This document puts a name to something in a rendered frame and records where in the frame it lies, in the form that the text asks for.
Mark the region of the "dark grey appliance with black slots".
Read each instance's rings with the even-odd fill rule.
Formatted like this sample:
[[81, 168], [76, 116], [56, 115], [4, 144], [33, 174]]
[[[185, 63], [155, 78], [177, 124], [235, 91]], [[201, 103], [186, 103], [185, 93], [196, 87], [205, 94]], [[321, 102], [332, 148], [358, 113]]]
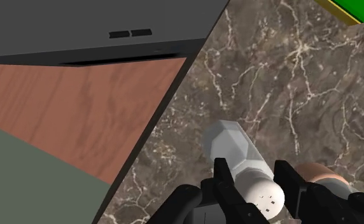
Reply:
[[94, 66], [189, 57], [229, 0], [0, 0], [0, 64]]

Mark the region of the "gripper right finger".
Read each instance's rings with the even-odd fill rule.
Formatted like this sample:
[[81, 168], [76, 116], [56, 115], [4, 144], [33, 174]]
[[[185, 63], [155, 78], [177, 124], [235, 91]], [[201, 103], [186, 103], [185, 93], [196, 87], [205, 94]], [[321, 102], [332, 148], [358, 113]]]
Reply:
[[364, 192], [335, 177], [306, 181], [285, 160], [276, 160], [274, 182], [284, 192], [285, 207], [302, 224], [364, 224]]

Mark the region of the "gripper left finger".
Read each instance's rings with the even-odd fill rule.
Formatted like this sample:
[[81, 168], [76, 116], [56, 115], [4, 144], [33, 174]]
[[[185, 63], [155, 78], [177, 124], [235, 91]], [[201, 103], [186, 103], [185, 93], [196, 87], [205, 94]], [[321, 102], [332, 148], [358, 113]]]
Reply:
[[225, 158], [214, 161], [213, 177], [200, 187], [179, 185], [147, 224], [270, 224], [234, 186]]

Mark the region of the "grey shaker with copper top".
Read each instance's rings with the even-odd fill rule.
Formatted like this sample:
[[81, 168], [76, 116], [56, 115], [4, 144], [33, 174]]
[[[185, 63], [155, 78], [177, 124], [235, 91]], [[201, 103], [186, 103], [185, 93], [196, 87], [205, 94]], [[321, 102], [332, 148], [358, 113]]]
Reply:
[[295, 170], [304, 180], [323, 185], [334, 195], [342, 199], [347, 200], [351, 193], [358, 192], [345, 178], [322, 164], [314, 162], [302, 163], [295, 166]]

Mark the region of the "white salt shaker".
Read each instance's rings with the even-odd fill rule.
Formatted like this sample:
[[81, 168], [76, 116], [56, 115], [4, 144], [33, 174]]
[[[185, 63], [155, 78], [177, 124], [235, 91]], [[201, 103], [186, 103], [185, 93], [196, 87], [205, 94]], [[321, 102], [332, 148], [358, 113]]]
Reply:
[[253, 203], [268, 220], [284, 206], [284, 192], [274, 182], [274, 173], [237, 122], [218, 120], [202, 136], [208, 160], [225, 158], [234, 186], [248, 203]]

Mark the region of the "green and yellow box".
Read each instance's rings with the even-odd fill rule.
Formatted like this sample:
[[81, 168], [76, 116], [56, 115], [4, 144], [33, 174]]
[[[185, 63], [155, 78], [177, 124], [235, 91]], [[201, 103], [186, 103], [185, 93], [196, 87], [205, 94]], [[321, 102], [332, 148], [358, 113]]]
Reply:
[[348, 26], [364, 23], [364, 0], [315, 0]]

